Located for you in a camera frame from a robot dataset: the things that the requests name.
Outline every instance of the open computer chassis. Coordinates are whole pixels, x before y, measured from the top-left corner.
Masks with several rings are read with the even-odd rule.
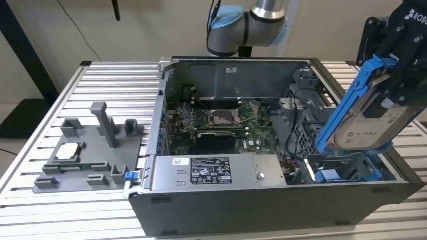
[[[318,155],[345,92],[317,59],[174,57],[159,67],[145,168],[125,186],[146,235],[354,225],[422,187],[393,149]]]

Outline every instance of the motherboard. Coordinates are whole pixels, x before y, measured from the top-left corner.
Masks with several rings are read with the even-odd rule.
[[[282,150],[268,118],[270,107],[260,100],[236,100],[214,106],[200,100],[181,103],[166,112],[169,154],[280,156]]]

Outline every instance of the white wall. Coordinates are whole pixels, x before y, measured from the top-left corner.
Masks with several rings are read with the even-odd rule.
[[[300,0],[286,57],[354,61],[369,17],[385,17],[401,0]]]
[[[23,66],[0,33],[0,104],[17,104],[23,99],[38,99],[41,94]]]
[[[253,0],[224,0],[248,9]],[[9,0],[9,6],[50,74],[62,88],[81,61],[95,61],[55,0]],[[206,56],[209,0],[61,0],[102,61],[157,61],[159,56]],[[273,56],[274,48],[253,50]]]

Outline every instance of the white label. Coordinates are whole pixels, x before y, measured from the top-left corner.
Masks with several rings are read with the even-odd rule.
[[[189,158],[173,158],[173,165],[188,165]]]
[[[236,67],[226,67],[225,68],[225,73],[226,74],[234,74],[237,72],[237,68]]]
[[[406,107],[390,108],[381,118],[356,119],[342,135],[345,141],[342,145],[348,148],[373,146],[405,110]]]

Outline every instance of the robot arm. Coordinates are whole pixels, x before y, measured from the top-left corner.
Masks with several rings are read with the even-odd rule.
[[[316,139],[320,153],[384,152],[425,109],[425,38],[424,0],[402,0],[388,21],[365,21],[357,57],[362,66]]]
[[[217,57],[230,57],[238,47],[268,47],[285,34],[285,1],[257,0],[248,12],[237,5],[210,11],[206,30],[206,50]]]

